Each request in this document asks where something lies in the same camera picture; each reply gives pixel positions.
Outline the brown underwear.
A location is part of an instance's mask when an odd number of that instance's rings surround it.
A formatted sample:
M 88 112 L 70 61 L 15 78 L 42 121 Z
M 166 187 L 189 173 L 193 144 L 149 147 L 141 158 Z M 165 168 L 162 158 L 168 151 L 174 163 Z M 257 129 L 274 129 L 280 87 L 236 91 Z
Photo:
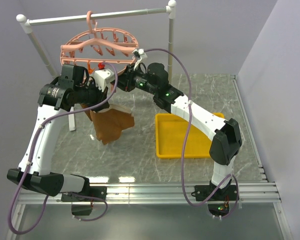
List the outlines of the brown underwear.
M 118 140 L 123 130 L 135 126 L 132 111 L 123 105 L 111 103 L 99 112 L 86 110 L 85 114 L 93 123 L 97 140 L 103 145 Z

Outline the pink round clip hanger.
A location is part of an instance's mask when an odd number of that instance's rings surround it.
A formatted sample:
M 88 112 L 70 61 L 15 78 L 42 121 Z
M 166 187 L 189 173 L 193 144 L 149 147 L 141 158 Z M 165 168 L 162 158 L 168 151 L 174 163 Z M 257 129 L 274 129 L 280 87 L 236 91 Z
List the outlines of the pink round clip hanger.
M 130 32 L 115 27 L 98 27 L 92 19 L 92 11 L 86 14 L 87 30 L 81 32 L 60 46 L 59 61 L 63 64 L 80 65 L 95 70 L 99 63 L 127 65 L 136 61 L 133 51 L 139 42 Z

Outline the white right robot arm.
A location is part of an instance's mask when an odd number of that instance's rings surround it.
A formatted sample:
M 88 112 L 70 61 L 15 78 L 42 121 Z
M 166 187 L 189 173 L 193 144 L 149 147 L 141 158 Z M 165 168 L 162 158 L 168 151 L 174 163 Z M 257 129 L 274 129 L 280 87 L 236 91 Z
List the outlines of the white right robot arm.
M 209 195 L 221 200 L 231 190 L 233 163 L 242 146 L 239 123 L 233 118 L 218 117 L 197 105 L 189 95 L 173 87 L 168 77 L 161 63 L 149 64 L 146 71 L 129 64 L 118 80 L 112 80 L 111 84 L 125 92 L 140 89 L 152 94 L 159 108 L 187 121 L 211 140 L 209 155 L 214 165 Z

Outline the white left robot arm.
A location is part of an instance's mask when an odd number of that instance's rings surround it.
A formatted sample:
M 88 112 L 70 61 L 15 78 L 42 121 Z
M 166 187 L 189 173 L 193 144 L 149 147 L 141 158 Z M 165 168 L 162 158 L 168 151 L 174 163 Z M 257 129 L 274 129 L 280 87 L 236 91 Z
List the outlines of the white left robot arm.
M 39 91 L 35 127 L 24 157 L 17 168 L 8 170 L 7 179 L 21 189 L 55 197 L 69 193 L 79 201 L 95 195 L 87 177 L 51 171 L 52 157 L 60 130 L 76 104 L 100 107 L 106 99 L 90 78 L 88 69 L 63 64 L 61 75 Z

